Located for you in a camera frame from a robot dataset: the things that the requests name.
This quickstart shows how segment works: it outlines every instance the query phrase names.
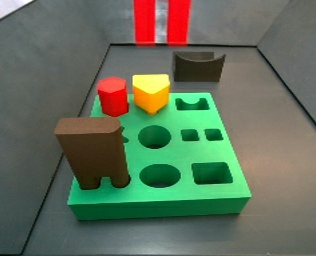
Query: dark brown arch block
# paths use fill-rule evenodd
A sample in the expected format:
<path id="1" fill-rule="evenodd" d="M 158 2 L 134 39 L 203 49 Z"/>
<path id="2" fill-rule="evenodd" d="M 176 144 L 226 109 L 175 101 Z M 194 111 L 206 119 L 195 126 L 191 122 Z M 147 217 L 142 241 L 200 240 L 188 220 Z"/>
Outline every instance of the dark brown arch block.
<path id="1" fill-rule="evenodd" d="M 214 52 L 174 52 L 174 81 L 218 82 L 224 58 L 214 59 Z"/>
<path id="2" fill-rule="evenodd" d="M 55 135 L 80 189 L 96 189 L 102 177 L 116 188 L 130 181 L 118 118 L 63 118 Z"/>

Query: circular hole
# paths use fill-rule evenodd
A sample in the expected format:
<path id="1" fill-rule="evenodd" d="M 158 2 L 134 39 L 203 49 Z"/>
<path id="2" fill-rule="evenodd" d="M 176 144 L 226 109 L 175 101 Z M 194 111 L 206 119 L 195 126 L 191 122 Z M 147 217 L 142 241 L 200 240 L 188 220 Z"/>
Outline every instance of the circular hole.
<path id="1" fill-rule="evenodd" d="M 172 186 L 180 179 L 180 172 L 168 164 L 152 164 L 140 172 L 142 183 L 154 188 Z"/>
<path id="2" fill-rule="evenodd" d="M 140 130 L 138 139 L 146 148 L 158 149 L 168 144 L 171 134 L 162 126 L 151 125 Z"/>

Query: small square hole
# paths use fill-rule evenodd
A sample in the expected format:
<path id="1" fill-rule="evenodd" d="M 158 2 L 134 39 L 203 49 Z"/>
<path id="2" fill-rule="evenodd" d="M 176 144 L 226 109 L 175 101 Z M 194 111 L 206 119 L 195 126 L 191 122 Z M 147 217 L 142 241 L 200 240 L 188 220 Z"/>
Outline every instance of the small square hole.
<path id="1" fill-rule="evenodd" d="M 223 140 L 220 131 L 218 129 L 204 129 L 206 139 L 208 141 Z"/>
<path id="2" fill-rule="evenodd" d="M 195 129 L 184 129 L 180 131 L 183 141 L 198 141 L 198 132 Z"/>
<path id="3" fill-rule="evenodd" d="M 196 185 L 232 183 L 230 170 L 223 162 L 194 163 L 191 169 Z"/>

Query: gray floor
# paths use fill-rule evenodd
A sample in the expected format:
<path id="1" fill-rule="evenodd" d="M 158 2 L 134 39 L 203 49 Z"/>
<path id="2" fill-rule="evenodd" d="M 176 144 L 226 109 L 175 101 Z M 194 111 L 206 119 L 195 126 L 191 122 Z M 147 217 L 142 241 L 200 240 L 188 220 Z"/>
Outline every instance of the gray floor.
<path id="1" fill-rule="evenodd" d="M 316 121 L 316 1 L 291 1 L 258 49 Z"/>
<path id="2" fill-rule="evenodd" d="M 99 78 L 171 75 L 176 48 L 112 46 Z M 171 83 L 211 92 L 251 189 L 239 215 L 79 222 L 65 206 L 72 174 L 60 163 L 25 254 L 316 254 L 316 127 L 255 48 L 226 53 L 222 79 Z M 83 109 L 88 115 L 91 93 Z"/>

